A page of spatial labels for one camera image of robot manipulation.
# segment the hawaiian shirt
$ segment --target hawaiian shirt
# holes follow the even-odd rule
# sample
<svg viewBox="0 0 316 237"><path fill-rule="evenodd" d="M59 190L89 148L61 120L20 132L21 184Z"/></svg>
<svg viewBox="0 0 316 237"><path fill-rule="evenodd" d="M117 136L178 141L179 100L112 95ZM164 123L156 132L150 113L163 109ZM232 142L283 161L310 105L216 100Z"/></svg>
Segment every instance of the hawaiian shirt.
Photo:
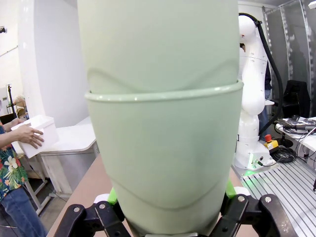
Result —
<svg viewBox="0 0 316 237"><path fill-rule="evenodd" d="M0 134L5 128L0 122ZM12 190L20 188L28 176L12 144L0 149L0 201Z"/></svg>

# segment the gray floor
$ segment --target gray floor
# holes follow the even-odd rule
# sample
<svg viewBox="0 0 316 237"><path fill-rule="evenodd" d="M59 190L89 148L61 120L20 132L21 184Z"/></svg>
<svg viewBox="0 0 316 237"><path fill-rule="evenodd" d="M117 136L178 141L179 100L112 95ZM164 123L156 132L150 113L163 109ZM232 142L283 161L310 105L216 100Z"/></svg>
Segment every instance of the gray floor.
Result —
<svg viewBox="0 0 316 237"><path fill-rule="evenodd" d="M39 179L30 179L30 184L35 190L40 184L41 180ZM54 187L50 180L48 180L47 185L38 193L37 197L40 202L42 202L46 196L53 191ZM36 205L30 197L32 205L36 209ZM45 209L39 215L42 223L49 230L56 218L58 217L60 211L63 209L66 204L66 199L61 199L59 197L52 198L50 202L46 205ZM2 205L0 205L0 237L17 237L20 236L14 221L9 215L5 212Z"/></svg>

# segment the blue jeans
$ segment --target blue jeans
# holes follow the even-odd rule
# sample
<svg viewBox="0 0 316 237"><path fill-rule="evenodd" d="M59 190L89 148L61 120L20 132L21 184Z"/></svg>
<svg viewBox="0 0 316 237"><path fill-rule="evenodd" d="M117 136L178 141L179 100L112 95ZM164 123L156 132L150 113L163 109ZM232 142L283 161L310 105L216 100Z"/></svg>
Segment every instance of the blue jeans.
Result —
<svg viewBox="0 0 316 237"><path fill-rule="evenodd" d="M265 99L267 100L270 97L271 90L265 90ZM264 127L264 125L267 124L269 121L268 118L268 112L267 112L267 107L263 109L263 111L258 115L259 118L259 130ZM260 140L265 140L265 136L270 134L269 128L265 130L261 135L260 135Z"/></svg>
<svg viewBox="0 0 316 237"><path fill-rule="evenodd" d="M22 187L8 193L1 204L23 237L46 237L47 231Z"/></svg>

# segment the light green plastic container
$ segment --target light green plastic container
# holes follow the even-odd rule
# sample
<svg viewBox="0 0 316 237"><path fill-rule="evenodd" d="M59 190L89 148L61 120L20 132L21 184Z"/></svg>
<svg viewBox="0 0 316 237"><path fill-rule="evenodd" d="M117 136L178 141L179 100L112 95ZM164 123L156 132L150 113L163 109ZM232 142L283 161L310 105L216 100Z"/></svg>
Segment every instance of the light green plastic container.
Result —
<svg viewBox="0 0 316 237"><path fill-rule="evenodd" d="M107 174L140 233L206 234L232 164L242 82L152 94L87 93Z"/></svg>
<svg viewBox="0 0 316 237"><path fill-rule="evenodd" d="M78 0L92 93L229 85L238 74L234 0Z"/></svg>

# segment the white cable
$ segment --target white cable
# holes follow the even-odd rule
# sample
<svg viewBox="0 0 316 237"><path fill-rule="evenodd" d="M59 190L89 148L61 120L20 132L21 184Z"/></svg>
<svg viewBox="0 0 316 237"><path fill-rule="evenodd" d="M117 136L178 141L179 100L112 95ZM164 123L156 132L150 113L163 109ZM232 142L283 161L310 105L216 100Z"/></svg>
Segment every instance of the white cable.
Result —
<svg viewBox="0 0 316 237"><path fill-rule="evenodd" d="M298 151L297 151L297 155L299 156L299 153L300 153L300 149L301 149L301 146L304 142L304 140L316 129L316 127L314 127L304 138L303 140L301 141L301 144L300 144L300 147L298 148Z"/></svg>

